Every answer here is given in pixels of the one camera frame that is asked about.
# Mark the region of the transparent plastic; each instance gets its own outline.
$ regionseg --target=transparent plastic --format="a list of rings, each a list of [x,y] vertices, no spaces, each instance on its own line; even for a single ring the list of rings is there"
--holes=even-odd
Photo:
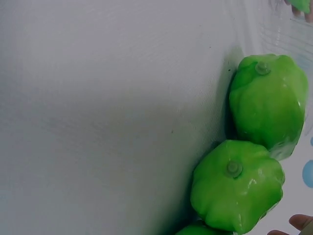
[[[283,0],[257,1],[254,11],[257,37],[262,53],[286,54],[291,56],[309,79],[309,90],[313,88],[313,24],[305,22],[304,15],[295,17],[291,7]],[[303,135],[313,128],[312,93],[306,109]]]

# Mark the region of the human hand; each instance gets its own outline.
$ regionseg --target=human hand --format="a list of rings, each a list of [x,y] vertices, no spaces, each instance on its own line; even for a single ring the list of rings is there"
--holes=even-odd
[[[288,0],[284,0],[284,1],[287,5],[290,5]],[[300,16],[301,15],[301,11],[299,11],[296,7],[291,6],[291,8],[292,8],[292,12],[293,12],[294,16]],[[304,17],[305,17],[306,22],[309,22],[309,23],[313,22],[313,0],[310,2],[310,13],[304,14]]]
[[[304,228],[308,226],[312,221],[313,221],[312,216],[303,215],[303,214],[296,214],[289,219],[289,223],[293,225],[297,230],[300,230],[300,231],[304,230]],[[308,234],[305,233],[303,235],[313,235],[313,229],[308,230],[308,232],[309,232]],[[268,235],[288,235],[288,234],[282,231],[273,230],[273,231],[270,231]]]

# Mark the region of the green squash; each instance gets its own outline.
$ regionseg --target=green squash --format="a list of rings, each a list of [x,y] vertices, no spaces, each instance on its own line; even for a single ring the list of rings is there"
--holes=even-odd
[[[197,221],[183,228],[175,235],[231,235],[231,232],[225,232],[208,228],[202,221]]]
[[[229,94],[239,139],[265,146],[277,160],[289,157],[303,128],[308,86],[305,73],[286,55],[244,58]]]
[[[245,234],[282,199],[284,182],[263,146],[227,140],[194,170],[190,201],[208,226]]]

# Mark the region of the white surface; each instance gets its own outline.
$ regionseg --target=white surface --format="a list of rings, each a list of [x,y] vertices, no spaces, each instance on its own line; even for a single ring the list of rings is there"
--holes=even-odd
[[[1,235],[158,235],[187,216],[253,51],[228,3],[0,1]]]

